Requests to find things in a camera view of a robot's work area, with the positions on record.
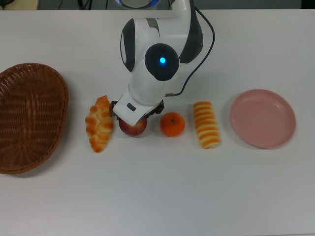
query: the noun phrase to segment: toy food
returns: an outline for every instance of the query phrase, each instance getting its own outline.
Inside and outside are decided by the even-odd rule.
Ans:
[[[168,137],[175,137],[185,128],[184,118],[177,112],[169,112],[162,116],[160,121],[161,131]]]
[[[218,145],[219,129],[211,102],[196,102],[193,106],[193,117],[199,144],[203,148],[214,148]]]
[[[143,133],[143,131],[147,127],[147,118],[143,117],[138,121],[138,123],[135,126],[131,126],[124,122],[122,119],[119,120],[119,127],[120,129],[130,136],[137,136]]]
[[[86,133],[90,138],[93,151],[97,153],[104,150],[113,130],[114,122],[113,118],[109,116],[109,107],[110,102],[107,96],[99,97],[85,118]]]

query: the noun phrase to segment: orange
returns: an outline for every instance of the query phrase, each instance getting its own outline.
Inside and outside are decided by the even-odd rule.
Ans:
[[[184,118],[177,112],[169,112],[162,116],[160,121],[161,131],[168,137],[175,137],[185,128]]]

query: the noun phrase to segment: pink plate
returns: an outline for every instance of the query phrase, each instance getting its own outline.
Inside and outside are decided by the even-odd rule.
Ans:
[[[230,118],[236,133],[259,148],[276,148],[294,134],[295,114],[278,94],[253,89],[242,93],[233,103]]]

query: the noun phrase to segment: blue light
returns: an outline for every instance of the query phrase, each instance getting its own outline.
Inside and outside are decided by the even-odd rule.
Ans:
[[[164,64],[166,62],[166,59],[165,58],[160,58],[159,59],[159,62],[161,62],[162,64]]]

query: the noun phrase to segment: fake fruit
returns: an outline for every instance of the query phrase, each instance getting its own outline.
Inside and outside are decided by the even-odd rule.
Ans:
[[[169,112],[162,116],[160,121],[161,131],[168,137],[175,137],[185,128],[184,118],[177,112]]]
[[[122,119],[119,120],[119,127],[120,129],[130,136],[137,136],[139,134],[142,134],[143,131],[147,127],[147,118],[143,117],[138,121],[138,123],[135,126],[131,126],[124,122]]]

